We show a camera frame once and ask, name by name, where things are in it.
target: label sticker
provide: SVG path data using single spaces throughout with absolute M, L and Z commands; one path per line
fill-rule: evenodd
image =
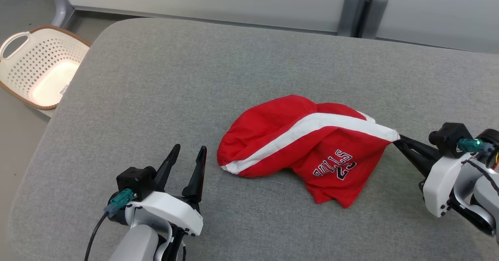
M 61 91 L 59 92 L 60 95 L 64 95 L 64 93 L 66 92 L 67 90 L 67 87 L 69 87 L 69 83 L 67 83 L 62 89 Z

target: gray metal post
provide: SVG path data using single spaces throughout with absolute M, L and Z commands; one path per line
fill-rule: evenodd
M 369 15 L 367 16 L 362 30 L 362 37 L 365 39 L 376 39 L 376 33 L 385 13 L 388 0 L 372 0 L 371 7 L 369 8 Z
M 74 13 L 74 7 L 68 0 L 54 0 L 54 2 L 55 16 L 52 20 L 52 25 L 64 28 Z
M 338 25 L 338 36 L 351 37 L 358 28 L 366 0 L 345 0 Z
M 360 37 L 376 39 L 376 33 L 378 33 L 378 28 L 387 5 L 388 0 L 371 0 Z

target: white stripe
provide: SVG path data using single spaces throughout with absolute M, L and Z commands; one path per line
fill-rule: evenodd
M 366 118 L 366 121 L 370 122 L 370 123 L 373 123 L 373 124 L 376 124 L 376 119 L 373 119 L 372 117 L 370 117 L 369 115 L 367 114 L 364 114 L 360 111 L 357 111 L 357 113 L 359 113 L 360 115 L 363 115 L 365 118 Z
M 348 117 L 347 115 L 314 113 L 300 119 L 288 131 L 263 146 L 248 158 L 244 160 L 235 160 L 222 166 L 221 168 L 232 174 L 238 174 L 248 167 L 256 165 L 260 160 L 263 160 L 280 149 L 283 149 L 304 135 L 307 135 L 312 131 L 322 129 L 326 126 L 337 126 L 351 131 L 359 131 L 385 139 L 389 142 L 394 142 L 399 139 L 397 131 L 389 129 L 385 126 L 380 126 L 379 124 L 364 121 L 363 119 Z

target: white plastic basket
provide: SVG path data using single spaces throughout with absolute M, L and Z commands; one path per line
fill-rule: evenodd
M 27 40 L 8 57 L 7 46 Z M 90 44 L 55 26 L 41 26 L 9 37 L 0 47 L 0 86 L 45 115 L 52 114 Z

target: gray fabric surface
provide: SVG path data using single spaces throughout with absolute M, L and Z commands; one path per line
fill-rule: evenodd
M 182 144 L 167 192 L 188 183 L 208 148 L 199 237 L 187 260 L 492 259 L 493 238 L 452 211 L 424 207 L 422 176 L 390 145 L 356 202 L 314 204 L 292 172 L 244 179 L 216 150 L 247 108 L 300 94 L 338 102 L 426 141 L 442 123 L 473 135 L 499 126 L 497 56 L 391 42 L 166 19 L 105 30 L 50 121 L 12 208 L 12 246 L 26 260 L 82 260 L 127 167 L 158 167 Z M 105 222 L 91 260 L 127 227 Z

